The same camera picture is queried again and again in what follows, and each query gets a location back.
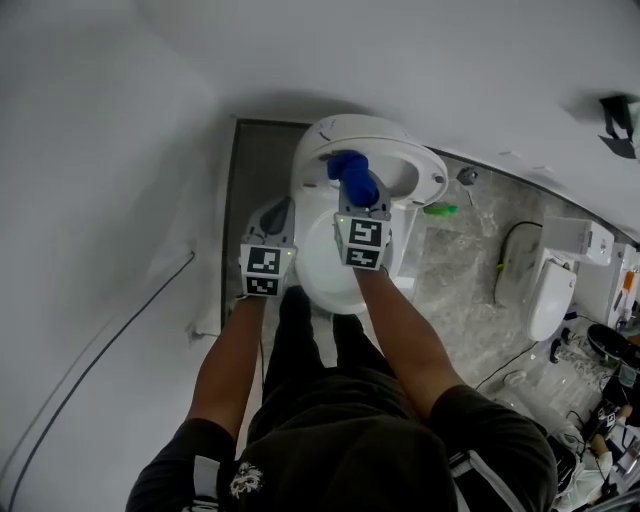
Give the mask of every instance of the gray floor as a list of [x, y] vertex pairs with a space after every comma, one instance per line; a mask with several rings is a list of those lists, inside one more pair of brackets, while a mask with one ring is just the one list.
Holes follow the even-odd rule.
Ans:
[[[287, 193], [291, 159], [304, 128], [247, 124], [239, 133], [227, 217], [228, 298], [239, 292], [238, 246], [252, 208]], [[531, 345], [519, 319], [494, 303], [496, 268], [507, 231], [519, 221], [541, 223], [548, 215], [595, 217], [551, 194], [481, 168], [476, 168], [477, 182], [464, 187], [455, 177], [467, 164], [451, 159], [445, 162], [450, 185], [441, 201], [458, 205], [458, 212], [447, 218], [417, 217], [400, 275], [416, 279], [413, 304], [433, 324], [456, 370], [475, 386]], [[607, 227], [618, 240], [627, 241]], [[277, 307], [275, 300], [267, 307], [263, 330], [266, 360], [278, 322]], [[375, 341], [368, 315], [361, 318]], [[325, 365], [334, 365], [336, 353], [328, 315], [314, 311], [313, 324]], [[534, 376], [532, 384], [553, 397], [555, 408], [562, 413], [574, 409], [586, 416], [597, 393], [585, 386], [568, 365], [547, 361], [548, 345], [540, 344], [481, 389], [490, 393], [505, 373], [526, 368]], [[260, 371], [258, 368], [256, 372], [250, 411], [260, 403]]]

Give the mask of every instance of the black cable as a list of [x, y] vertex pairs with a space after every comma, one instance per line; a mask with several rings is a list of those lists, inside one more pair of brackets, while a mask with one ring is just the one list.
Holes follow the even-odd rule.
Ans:
[[595, 320], [593, 320], [592, 318], [589, 318], [588, 316], [584, 316], [584, 315], [576, 315], [578, 318], [584, 318], [585, 320], [589, 320], [589, 322], [591, 322], [592, 324], [599, 324], [600, 322], [596, 322]]
[[36, 441], [36, 444], [31, 449], [31, 452], [29, 453], [29, 456], [27, 457], [27, 460], [24, 463], [24, 466], [22, 466], [22, 469], [20, 470], [20, 474], [18, 475], [18, 480], [16, 481], [16, 484], [13, 487], [13, 492], [11, 493], [11, 499], [9, 500], [9, 508], [7, 509], [7, 512], [12, 512], [12, 510], [13, 510], [13, 505], [14, 505], [14, 503], [16, 501], [16, 497], [18, 495], [18, 490], [20, 489], [20, 484], [22, 484], [22, 480], [24, 479], [24, 476], [27, 473], [27, 469], [29, 469], [29, 465], [31, 464], [31, 461], [33, 460], [33, 457], [35, 456], [36, 451], [38, 451], [38, 448], [40, 448], [40, 445], [42, 444], [42, 441], [44, 441], [44, 438], [49, 433], [49, 430], [51, 430], [51, 427], [53, 426], [53, 423], [56, 421], [56, 419], [60, 415], [60, 412], [62, 412], [62, 409], [64, 408], [64, 406], [67, 405], [67, 402], [71, 399], [71, 396], [78, 389], [78, 386], [80, 386], [80, 384], [82, 383], [84, 378], [87, 376], [87, 374], [96, 365], [96, 363], [100, 360], [100, 358], [104, 355], [104, 353], [109, 349], [109, 347], [111, 347], [111, 345], [113, 345], [113, 343], [127, 329], [127, 327], [129, 327], [136, 320], [136, 318], [138, 318], [144, 312], [144, 310], [147, 309], [147, 307], [149, 307], [149, 305], [155, 300], [155, 298], [158, 295], [160, 295], [160, 293], [162, 293], [162, 291], [167, 286], [169, 286], [169, 283], [171, 283], [171, 281], [173, 281], [176, 277], [178, 277], [182, 273], [182, 271], [185, 268], [187, 268], [187, 266], [194, 260], [195, 257], [196, 257], [196, 253], [191, 251], [191, 257], [187, 260], [187, 262], [184, 265], [182, 265], [182, 267], [180, 267], [176, 271], [176, 273], [173, 274], [160, 288], [158, 288], [158, 290], [151, 296], [151, 298], [147, 302], [145, 302], [144, 305], [138, 311], [136, 311], [131, 318], [129, 318], [129, 320], [127, 320], [127, 322], [120, 328], [120, 330], [117, 333], [115, 333], [113, 335], [113, 337], [108, 341], [108, 343], [103, 347], [103, 349], [98, 353], [98, 355], [93, 358], [93, 361], [91, 361], [91, 363], [89, 363], [89, 366], [87, 366], [87, 368], [82, 372], [80, 377], [78, 377], [78, 380], [75, 382], [75, 384], [69, 390], [67, 395], [64, 397], [64, 399], [62, 400], [62, 402], [60, 403], [60, 405], [58, 406], [56, 411], [53, 413], [53, 416], [51, 417], [51, 419], [47, 423], [46, 427], [44, 428], [44, 430], [40, 434], [40, 437]]
[[502, 241], [502, 245], [500, 246], [500, 257], [498, 258], [498, 265], [501, 265], [502, 263], [504, 263], [504, 253], [506, 251], [507, 241], [509, 240], [511, 233], [513, 233], [514, 229], [516, 229], [519, 226], [522, 226], [523, 224], [530, 224], [532, 226], [538, 226], [539, 228], [542, 227], [542, 224], [538, 224], [537, 222], [531, 222], [530, 220], [523, 220], [522, 222], [517, 222], [516, 224], [511, 226], [511, 229], [507, 231], [507, 234], [505, 235]]
[[593, 451], [593, 459], [596, 461], [596, 465], [598, 466], [598, 471], [600, 471], [600, 476], [602, 477], [602, 483], [606, 483], [607, 479], [604, 476], [604, 473], [602, 472], [602, 468], [600, 467], [600, 462], [598, 462], [598, 454]]
[[[523, 220], [522, 222], [517, 222], [516, 224], [511, 226], [511, 229], [507, 231], [507, 234], [502, 239], [502, 245], [500, 246], [500, 256], [498, 256], [498, 269], [499, 269], [498, 275], [500, 275], [500, 272], [502, 272], [502, 269], [500, 268], [500, 266], [504, 265], [504, 254], [507, 250], [507, 242], [509, 241], [509, 237], [511, 236], [511, 233], [513, 233], [514, 229], [516, 229], [518, 226], [522, 226], [523, 224], [530, 224], [532, 226], [538, 226], [539, 228], [542, 227], [542, 224], [538, 224], [537, 222], [531, 222], [529, 220]], [[496, 277], [496, 282], [493, 285], [493, 303], [494, 304], [498, 303], [498, 301], [496, 300], [496, 286], [498, 286], [497, 277]]]
[[529, 348], [523, 350], [522, 352], [520, 352], [517, 356], [515, 356], [514, 358], [510, 359], [509, 361], [507, 361], [505, 364], [503, 364], [500, 368], [498, 368], [495, 372], [493, 372], [491, 375], [489, 375], [486, 379], [484, 379], [480, 384], [478, 384], [476, 386], [476, 389], [478, 389], [480, 386], [482, 386], [485, 382], [487, 382], [491, 377], [493, 377], [496, 373], [498, 373], [500, 370], [503, 370], [504, 368], [506, 368], [507, 366], [509, 366], [511, 363], [513, 363], [516, 359], [518, 359], [521, 355], [526, 354], [527, 352], [529, 352], [531, 349], [533, 349], [533, 347], [535, 347], [538, 343], [540, 343], [539, 341], [536, 341], [533, 345], [531, 345]]

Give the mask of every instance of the green object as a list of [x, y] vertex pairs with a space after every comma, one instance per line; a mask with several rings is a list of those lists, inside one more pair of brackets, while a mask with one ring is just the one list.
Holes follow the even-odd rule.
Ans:
[[435, 215], [436, 217], [449, 217], [458, 211], [458, 207], [454, 204], [433, 203], [425, 206], [422, 211], [426, 215]]

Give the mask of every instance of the toilet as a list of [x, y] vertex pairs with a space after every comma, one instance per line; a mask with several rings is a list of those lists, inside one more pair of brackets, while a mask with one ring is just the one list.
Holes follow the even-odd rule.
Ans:
[[340, 182], [329, 180], [327, 160], [357, 151], [391, 196], [391, 241], [383, 265], [396, 279], [418, 210], [436, 201], [448, 185], [440, 157], [401, 126], [378, 117], [344, 114], [311, 126], [293, 159], [291, 196], [296, 204], [296, 274], [309, 298], [326, 311], [355, 314], [366, 309], [353, 269], [340, 261], [333, 215]]
[[607, 266], [613, 235], [595, 222], [548, 217], [544, 226], [516, 225], [507, 235], [496, 302], [522, 319], [533, 341], [556, 332], [571, 305], [579, 265]]

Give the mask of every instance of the black shirt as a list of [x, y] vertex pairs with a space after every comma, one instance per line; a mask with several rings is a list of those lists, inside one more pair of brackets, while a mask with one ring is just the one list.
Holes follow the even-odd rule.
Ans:
[[[224, 429], [186, 421], [141, 473], [127, 510], [453, 511], [448, 460], [469, 449], [525, 510], [549, 508], [557, 487], [553, 454], [515, 411], [457, 386], [440, 397], [425, 425], [395, 379], [327, 369], [269, 396], [237, 461]], [[486, 510], [482, 489], [471, 491], [476, 496], [463, 489], [471, 510]]]

